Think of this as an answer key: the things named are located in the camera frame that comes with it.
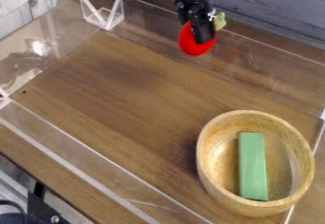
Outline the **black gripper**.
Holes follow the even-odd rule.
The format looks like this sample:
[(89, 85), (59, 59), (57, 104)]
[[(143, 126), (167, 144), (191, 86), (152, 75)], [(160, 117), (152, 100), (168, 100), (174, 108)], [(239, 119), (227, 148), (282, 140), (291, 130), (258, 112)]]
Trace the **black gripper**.
[(207, 43), (215, 35), (215, 9), (210, 4), (196, 4), (188, 10), (191, 0), (175, 0), (175, 8), (182, 25), (190, 21), (192, 36), (198, 44)]

